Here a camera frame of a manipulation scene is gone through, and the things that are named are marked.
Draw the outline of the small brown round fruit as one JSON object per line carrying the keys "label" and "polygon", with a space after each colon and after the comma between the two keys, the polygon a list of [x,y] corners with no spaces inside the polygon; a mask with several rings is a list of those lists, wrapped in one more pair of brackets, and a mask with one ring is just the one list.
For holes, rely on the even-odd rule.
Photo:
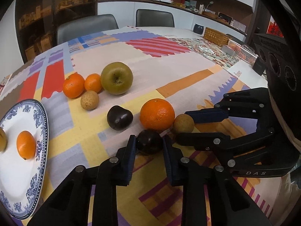
{"label": "small brown round fruit", "polygon": [[192,133],[194,130],[194,121],[187,114],[178,115],[173,122],[173,130],[176,133]]}

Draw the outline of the large orange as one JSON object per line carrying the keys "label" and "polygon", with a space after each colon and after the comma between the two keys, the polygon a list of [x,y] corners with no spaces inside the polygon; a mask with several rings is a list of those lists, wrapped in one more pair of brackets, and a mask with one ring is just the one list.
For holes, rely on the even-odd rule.
{"label": "large orange", "polygon": [[161,98],[147,101],[140,110],[139,120],[144,129],[163,132],[169,129],[175,119],[172,105]]}

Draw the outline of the orange mandarin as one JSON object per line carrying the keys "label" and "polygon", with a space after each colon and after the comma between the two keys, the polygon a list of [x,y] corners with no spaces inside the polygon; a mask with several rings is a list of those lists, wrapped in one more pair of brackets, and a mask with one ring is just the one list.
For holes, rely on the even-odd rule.
{"label": "orange mandarin", "polygon": [[36,141],[29,131],[22,131],[17,136],[16,147],[20,157],[29,160],[35,155]]}

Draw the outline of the dark purple plum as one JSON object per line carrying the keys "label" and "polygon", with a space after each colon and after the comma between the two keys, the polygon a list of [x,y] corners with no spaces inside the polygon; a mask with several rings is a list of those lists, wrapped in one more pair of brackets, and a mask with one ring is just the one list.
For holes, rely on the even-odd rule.
{"label": "dark purple plum", "polygon": [[132,112],[121,106],[113,106],[107,113],[107,123],[116,131],[128,128],[133,118]]}

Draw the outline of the large yellow-green pear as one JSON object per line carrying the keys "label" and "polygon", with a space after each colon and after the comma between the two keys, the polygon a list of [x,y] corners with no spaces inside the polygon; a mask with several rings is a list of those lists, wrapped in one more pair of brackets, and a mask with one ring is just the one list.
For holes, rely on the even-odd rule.
{"label": "large yellow-green pear", "polygon": [[7,136],[2,128],[0,128],[0,152],[4,151],[7,146]]}

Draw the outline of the green-brown apple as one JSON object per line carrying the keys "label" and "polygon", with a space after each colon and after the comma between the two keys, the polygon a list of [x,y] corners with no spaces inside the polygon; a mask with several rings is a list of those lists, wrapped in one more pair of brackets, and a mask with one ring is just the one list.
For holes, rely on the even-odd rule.
{"label": "green-brown apple", "polygon": [[105,91],[120,95],[126,93],[132,86],[133,73],[126,64],[113,62],[104,67],[100,79]]}

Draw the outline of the blue white porcelain plate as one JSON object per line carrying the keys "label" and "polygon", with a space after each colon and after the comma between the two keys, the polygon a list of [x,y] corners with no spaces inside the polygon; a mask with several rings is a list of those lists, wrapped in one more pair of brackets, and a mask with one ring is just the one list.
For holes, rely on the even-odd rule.
{"label": "blue white porcelain plate", "polygon": [[[34,213],[42,190],[49,146],[49,122],[42,103],[25,99],[1,119],[7,146],[1,152],[1,203],[13,217],[24,220]],[[22,131],[32,134],[35,154],[23,159],[17,151]]]}

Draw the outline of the white printed paper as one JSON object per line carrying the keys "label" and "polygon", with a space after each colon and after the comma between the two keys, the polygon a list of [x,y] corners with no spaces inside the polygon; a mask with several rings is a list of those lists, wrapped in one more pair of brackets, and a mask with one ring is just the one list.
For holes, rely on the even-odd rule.
{"label": "white printed paper", "polygon": [[229,73],[241,80],[249,88],[267,88],[267,80],[258,75],[244,60],[239,60],[236,64],[227,69]]}

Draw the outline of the floral patterned mat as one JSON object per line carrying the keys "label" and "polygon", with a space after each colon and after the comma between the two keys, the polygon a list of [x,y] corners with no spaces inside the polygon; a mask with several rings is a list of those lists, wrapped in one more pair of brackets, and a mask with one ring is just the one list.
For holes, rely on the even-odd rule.
{"label": "floral patterned mat", "polygon": [[230,56],[223,52],[221,47],[203,38],[171,38],[171,40],[202,55],[224,69],[229,69],[240,60],[237,56]]}

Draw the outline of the clear plastic box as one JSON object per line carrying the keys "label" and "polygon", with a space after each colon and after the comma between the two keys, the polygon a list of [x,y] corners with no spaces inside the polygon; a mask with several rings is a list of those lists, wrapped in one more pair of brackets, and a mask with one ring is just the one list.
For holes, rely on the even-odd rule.
{"label": "clear plastic box", "polygon": [[228,40],[228,47],[236,53],[238,58],[251,65],[253,65],[258,58],[258,55],[253,52],[247,45],[240,45],[239,43],[231,39]]}

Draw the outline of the woven wicker basket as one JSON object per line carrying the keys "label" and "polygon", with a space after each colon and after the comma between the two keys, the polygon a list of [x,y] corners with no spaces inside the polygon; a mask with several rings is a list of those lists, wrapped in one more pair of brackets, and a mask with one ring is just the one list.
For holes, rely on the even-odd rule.
{"label": "woven wicker basket", "polygon": [[223,45],[227,45],[230,37],[227,36],[224,33],[221,33],[220,31],[214,30],[212,28],[206,27],[204,31],[203,38],[205,40],[208,40],[209,42],[212,42],[219,47],[222,47]]}

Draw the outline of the dark blue mug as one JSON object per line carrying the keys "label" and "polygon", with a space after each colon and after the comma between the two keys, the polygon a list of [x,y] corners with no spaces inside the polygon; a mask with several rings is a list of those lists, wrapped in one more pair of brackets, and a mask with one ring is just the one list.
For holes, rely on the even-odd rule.
{"label": "dark blue mug", "polygon": [[204,32],[204,26],[200,24],[195,24],[193,27],[193,32],[199,35],[202,35]]}

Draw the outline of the small tan round fruit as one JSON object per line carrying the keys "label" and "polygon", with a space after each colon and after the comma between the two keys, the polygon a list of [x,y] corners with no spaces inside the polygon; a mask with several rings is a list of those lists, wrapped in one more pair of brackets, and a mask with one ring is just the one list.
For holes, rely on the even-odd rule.
{"label": "small tan round fruit", "polygon": [[87,111],[94,110],[99,101],[99,96],[95,91],[86,91],[81,97],[81,107]]}

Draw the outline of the grey chair right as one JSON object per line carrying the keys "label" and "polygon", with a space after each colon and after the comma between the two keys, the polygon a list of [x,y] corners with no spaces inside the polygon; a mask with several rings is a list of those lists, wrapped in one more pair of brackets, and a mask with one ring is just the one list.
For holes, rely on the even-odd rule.
{"label": "grey chair right", "polygon": [[174,27],[174,18],[169,12],[138,9],[136,27]]}

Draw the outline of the grey chair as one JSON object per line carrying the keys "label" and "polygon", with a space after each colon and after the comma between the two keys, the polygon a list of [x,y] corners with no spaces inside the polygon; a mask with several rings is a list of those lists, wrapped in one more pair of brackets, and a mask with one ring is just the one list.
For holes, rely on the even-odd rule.
{"label": "grey chair", "polygon": [[60,25],[57,29],[57,44],[97,32],[118,29],[112,14],[84,17]]}
{"label": "grey chair", "polygon": [[174,27],[174,18],[169,12],[138,9],[136,27]]}

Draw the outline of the colourful patchwork tablecloth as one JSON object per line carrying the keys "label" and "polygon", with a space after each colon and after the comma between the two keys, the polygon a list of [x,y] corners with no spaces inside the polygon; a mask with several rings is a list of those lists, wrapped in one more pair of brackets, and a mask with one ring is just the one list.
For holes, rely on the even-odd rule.
{"label": "colourful patchwork tablecloth", "polygon": [[[32,64],[11,76],[1,95],[4,114],[24,99],[40,101],[49,120],[49,146],[44,182],[37,210],[77,165],[100,165],[127,144],[131,134],[143,126],[140,109],[150,99],[166,99],[176,116],[188,110],[213,107],[224,93],[247,90],[237,77],[171,38],[197,38],[187,30],[167,32],[167,28],[119,30],[83,36],[56,46],[37,56]],[[86,78],[100,74],[109,63],[119,61],[133,72],[134,81],[125,94],[102,90],[100,103],[92,111],[83,110],[80,97],[69,99],[62,91],[72,73]],[[107,112],[119,105],[134,119],[124,131],[107,123]],[[276,213],[281,179],[235,178],[267,218]],[[117,216],[120,225],[180,225],[183,189],[171,187],[163,156],[138,155],[133,179],[117,189]]]}

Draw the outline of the small orange tangerine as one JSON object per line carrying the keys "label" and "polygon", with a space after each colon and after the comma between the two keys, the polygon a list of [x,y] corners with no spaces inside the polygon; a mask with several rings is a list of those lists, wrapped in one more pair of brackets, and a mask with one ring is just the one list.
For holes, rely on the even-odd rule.
{"label": "small orange tangerine", "polygon": [[102,90],[100,75],[97,73],[92,73],[87,76],[84,86],[86,91],[94,91],[99,93]]}

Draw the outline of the grey chair left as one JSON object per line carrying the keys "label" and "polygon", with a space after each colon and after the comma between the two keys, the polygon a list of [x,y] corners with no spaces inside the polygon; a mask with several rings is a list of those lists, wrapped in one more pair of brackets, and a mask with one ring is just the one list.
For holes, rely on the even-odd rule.
{"label": "grey chair left", "polygon": [[112,14],[84,17],[60,25],[57,29],[57,44],[97,32],[118,29]]}

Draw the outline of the dark wooden shelf cabinet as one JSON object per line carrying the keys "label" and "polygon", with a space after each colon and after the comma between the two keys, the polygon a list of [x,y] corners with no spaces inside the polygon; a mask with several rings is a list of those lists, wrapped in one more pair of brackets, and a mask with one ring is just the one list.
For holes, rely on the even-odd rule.
{"label": "dark wooden shelf cabinet", "polygon": [[16,0],[16,35],[23,62],[55,47],[62,24],[95,15],[95,1]]}

